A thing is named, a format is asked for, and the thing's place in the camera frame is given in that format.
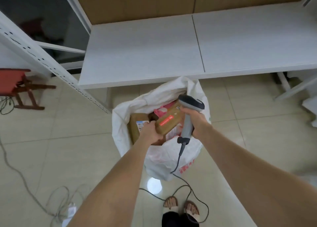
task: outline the black pants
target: black pants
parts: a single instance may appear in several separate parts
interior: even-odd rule
[[[186,213],[179,215],[175,212],[167,212],[163,214],[162,227],[198,227],[197,221],[190,215],[187,216]]]

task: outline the red chair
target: red chair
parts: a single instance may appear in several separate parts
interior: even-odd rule
[[[32,84],[25,76],[25,72],[30,69],[0,69],[0,96],[10,96],[17,99],[18,105],[15,108],[43,110],[45,107],[38,106],[35,101],[32,90],[56,88],[54,85]],[[32,105],[24,105],[19,93],[27,92]]]

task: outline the red sticker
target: red sticker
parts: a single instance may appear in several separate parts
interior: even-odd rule
[[[166,124],[168,121],[170,121],[172,118],[174,118],[173,115],[168,116],[163,122],[160,122],[160,125],[163,126]]]

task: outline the handheld scanner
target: handheld scanner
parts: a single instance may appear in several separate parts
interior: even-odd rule
[[[178,101],[185,108],[193,109],[193,110],[196,110],[197,112],[201,112],[202,110],[205,109],[205,105],[202,101],[195,99],[191,96],[188,96],[186,94],[181,94],[178,97]],[[194,130],[194,126],[192,124],[191,117],[189,116],[189,114],[186,114],[182,134],[177,139],[177,143],[182,144],[180,155],[183,153],[185,145],[188,145],[191,139],[193,130]]]

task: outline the forearm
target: forearm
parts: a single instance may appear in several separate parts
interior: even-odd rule
[[[88,195],[70,227],[130,226],[150,144],[137,141]]]
[[[309,184],[261,160],[210,125],[200,141],[259,227],[317,223],[317,191]]]

